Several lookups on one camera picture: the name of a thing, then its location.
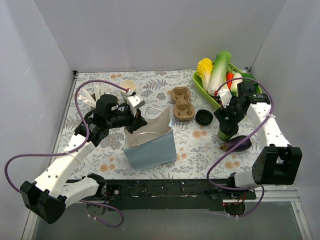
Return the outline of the green paper coffee cup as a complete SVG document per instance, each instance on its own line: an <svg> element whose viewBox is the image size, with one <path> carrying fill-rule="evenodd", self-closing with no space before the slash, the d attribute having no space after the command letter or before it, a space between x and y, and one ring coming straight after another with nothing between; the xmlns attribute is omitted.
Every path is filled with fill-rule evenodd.
<svg viewBox="0 0 320 240"><path fill-rule="evenodd" d="M219 128L217 136L221 141L226 142L226 141L230 140L236 134L237 134L237 131L235 129Z"/></svg>

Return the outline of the white paper carry bag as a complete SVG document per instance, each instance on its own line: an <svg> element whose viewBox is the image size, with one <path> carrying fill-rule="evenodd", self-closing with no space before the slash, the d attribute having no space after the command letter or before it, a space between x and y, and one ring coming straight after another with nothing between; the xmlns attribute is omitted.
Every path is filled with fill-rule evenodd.
<svg viewBox="0 0 320 240"><path fill-rule="evenodd" d="M133 133L124 130L124 154L131 167L144 170L174 161L177 158L172 126L172 108L169 106L147 125Z"/></svg>

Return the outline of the stack of paper cups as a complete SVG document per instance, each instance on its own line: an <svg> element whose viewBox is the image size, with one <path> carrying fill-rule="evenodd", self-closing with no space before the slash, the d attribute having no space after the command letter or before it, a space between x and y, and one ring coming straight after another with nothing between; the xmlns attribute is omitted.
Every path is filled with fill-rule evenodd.
<svg viewBox="0 0 320 240"><path fill-rule="evenodd" d="M119 84L119 86L126 89L126 90L132 90L133 92L136 91L136 83L130 79L123 80ZM121 90L120 92L121 92L123 99L126 101L127 98L130 96L130 93L126 92L125 90Z"/></svg>

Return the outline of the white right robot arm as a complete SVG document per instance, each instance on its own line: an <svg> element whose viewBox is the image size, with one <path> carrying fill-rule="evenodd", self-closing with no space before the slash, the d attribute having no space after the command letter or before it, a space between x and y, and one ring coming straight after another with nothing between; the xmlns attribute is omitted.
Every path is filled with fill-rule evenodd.
<svg viewBox="0 0 320 240"><path fill-rule="evenodd" d="M295 181L302 151L293 147L281 132L273 115L273 100L266 93L256 91L257 82L246 78L237 85L237 95L233 96L226 88L220 86L215 95L222 106L214 112L219 122L218 138L234 146L227 152L232 153L238 147L244 147L250 138L236 138L238 124L248 117L253 123L254 134L258 135L261 153L252 168L234 172L227 179L226 192L232 199L237 199L248 189L261 185L292 185Z"/></svg>

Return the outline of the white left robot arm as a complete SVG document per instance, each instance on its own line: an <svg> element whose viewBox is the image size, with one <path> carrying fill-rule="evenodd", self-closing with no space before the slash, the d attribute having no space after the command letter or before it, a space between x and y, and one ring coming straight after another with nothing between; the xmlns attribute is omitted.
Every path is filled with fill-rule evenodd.
<svg viewBox="0 0 320 240"><path fill-rule="evenodd" d="M126 128L133 133L146 126L140 107L145 100L140 94L129 96L126 103L119 104L116 96L102 95L95 108L84 116L75 129L61 156L33 182L20 186L25 206L48 224L56 222L65 209L87 197L101 200L106 196L106 181L92 173L82 180L66 186L71 173L109 134L110 129Z"/></svg>

